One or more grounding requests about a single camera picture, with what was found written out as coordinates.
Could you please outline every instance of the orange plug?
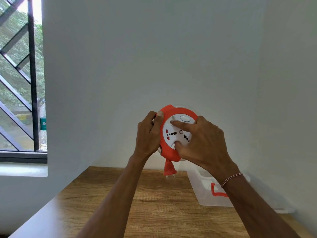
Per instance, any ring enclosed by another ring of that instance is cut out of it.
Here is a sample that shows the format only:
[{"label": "orange plug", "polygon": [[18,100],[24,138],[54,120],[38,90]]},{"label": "orange plug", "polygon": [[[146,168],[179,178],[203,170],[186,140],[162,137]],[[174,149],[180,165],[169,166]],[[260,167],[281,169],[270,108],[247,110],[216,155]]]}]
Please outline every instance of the orange plug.
[{"label": "orange plug", "polygon": [[172,161],[170,160],[165,160],[165,166],[164,166],[164,175],[166,176],[166,178],[168,179],[168,176],[173,175],[173,177],[175,178],[174,174],[176,174],[177,171],[174,168],[174,165],[172,163]]}]

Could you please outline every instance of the transparent storage box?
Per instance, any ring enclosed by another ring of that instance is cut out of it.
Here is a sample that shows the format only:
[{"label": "transparent storage box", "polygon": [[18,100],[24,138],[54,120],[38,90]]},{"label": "transparent storage box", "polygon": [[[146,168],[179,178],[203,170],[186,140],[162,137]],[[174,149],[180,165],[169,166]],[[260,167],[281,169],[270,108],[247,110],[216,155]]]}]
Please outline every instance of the transparent storage box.
[{"label": "transparent storage box", "polygon": [[[220,184],[206,170],[189,161],[183,161],[182,166],[187,171],[188,178],[199,204],[233,207]],[[246,174],[244,174],[244,177],[277,213],[293,213],[295,211],[283,197],[272,191],[259,179]]]}]

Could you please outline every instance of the white switch button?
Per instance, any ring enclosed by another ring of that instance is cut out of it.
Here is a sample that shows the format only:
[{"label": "white switch button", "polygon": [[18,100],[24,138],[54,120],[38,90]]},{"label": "white switch button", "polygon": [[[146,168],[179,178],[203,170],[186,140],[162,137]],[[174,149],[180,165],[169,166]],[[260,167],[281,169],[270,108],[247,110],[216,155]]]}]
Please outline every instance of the white switch button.
[{"label": "white switch button", "polygon": [[187,116],[180,116],[180,119],[184,122],[189,122],[191,119]]}]

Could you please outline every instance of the forearm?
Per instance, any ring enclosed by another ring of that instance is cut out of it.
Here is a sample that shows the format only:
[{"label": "forearm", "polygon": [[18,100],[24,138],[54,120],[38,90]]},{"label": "forearm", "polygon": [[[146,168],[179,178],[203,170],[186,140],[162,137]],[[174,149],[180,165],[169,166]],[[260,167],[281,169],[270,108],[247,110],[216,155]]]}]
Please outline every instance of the forearm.
[{"label": "forearm", "polygon": [[77,238],[123,237],[145,161],[131,156],[125,170]]},{"label": "forearm", "polygon": [[243,176],[229,180],[225,184],[224,190],[251,238],[299,238],[296,232],[259,196]]}]

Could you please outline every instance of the window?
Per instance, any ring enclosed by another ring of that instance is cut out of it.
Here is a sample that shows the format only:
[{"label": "window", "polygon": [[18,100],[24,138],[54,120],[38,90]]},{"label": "window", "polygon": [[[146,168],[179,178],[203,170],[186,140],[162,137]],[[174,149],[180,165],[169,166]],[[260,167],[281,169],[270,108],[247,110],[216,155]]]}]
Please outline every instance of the window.
[{"label": "window", "polygon": [[0,0],[0,161],[46,162],[41,0]]}]

